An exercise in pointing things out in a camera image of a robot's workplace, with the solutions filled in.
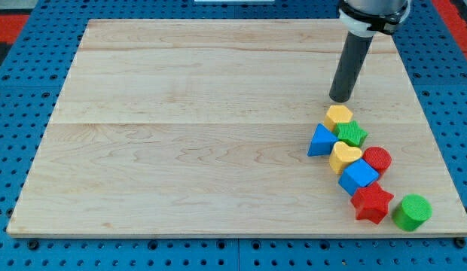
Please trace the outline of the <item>grey robot arm flange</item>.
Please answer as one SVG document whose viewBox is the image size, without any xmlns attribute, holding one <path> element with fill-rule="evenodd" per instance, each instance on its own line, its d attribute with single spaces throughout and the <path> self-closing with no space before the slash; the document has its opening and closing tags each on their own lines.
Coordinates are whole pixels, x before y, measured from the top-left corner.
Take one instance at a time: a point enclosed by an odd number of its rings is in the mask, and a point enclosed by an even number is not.
<svg viewBox="0 0 467 271">
<path fill-rule="evenodd" d="M 340 21 L 348 31 L 361 38 L 377 32 L 393 35 L 407 20 L 411 0 L 340 0 Z"/>
</svg>

